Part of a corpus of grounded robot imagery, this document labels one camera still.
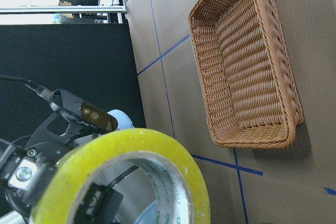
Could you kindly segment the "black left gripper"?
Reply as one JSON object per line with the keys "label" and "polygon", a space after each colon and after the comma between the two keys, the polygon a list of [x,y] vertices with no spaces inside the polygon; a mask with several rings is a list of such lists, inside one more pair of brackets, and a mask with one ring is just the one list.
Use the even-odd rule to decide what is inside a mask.
{"label": "black left gripper", "polygon": [[[1,187],[10,206],[26,219],[54,177],[57,162],[77,147],[76,139],[87,135],[87,123],[72,115],[65,118],[64,133],[53,132],[49,126],[58,117],[53,113],[32,135],[1,140]],[[122,200],[112,187],[92,183],[79,204],[78,223],[119,223]]]}

